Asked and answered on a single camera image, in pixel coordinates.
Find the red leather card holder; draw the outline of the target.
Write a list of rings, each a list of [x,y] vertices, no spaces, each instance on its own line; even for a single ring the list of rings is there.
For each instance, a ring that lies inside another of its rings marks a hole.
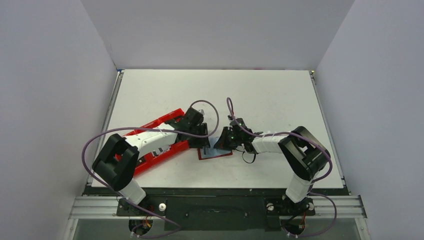
[[[202,147],[197,149],[198,159],[199,160],[209,160],[220,157],[232,156],[233,152],[231,150],[222,150],[214,148],[214,145],[218,142],[219,137],[210,136],[208,141],[210,147]]]

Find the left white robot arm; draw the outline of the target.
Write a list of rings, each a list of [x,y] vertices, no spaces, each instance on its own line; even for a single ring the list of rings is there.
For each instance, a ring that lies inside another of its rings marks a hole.
[[[146,192],[134,179],[139,159],[160,148],[173,147],[180,142],[195,141],[202,148],[209,144],[204,114],[190,107],[184,115],[167,120],[157,127],[140,133],[121,136],[111,135],[92,164],[93,171],[114,191],[129,200],[129,208],[136,215],[149,209]]]

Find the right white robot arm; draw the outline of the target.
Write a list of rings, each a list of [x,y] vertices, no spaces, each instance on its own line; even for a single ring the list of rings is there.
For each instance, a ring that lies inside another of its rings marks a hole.
[[[302,201],[309,195],[312,185],[320,178],[318,174],[333,165],[328,150],[304,126],[291,132],[253,132],[242,118],[232,120],[223,128],[213,146],[220,150],[236,150],[243,147],[249,154],[283,154],[293,171],[293,177],[282,199],[283,209],[294,214],[302,207]]]

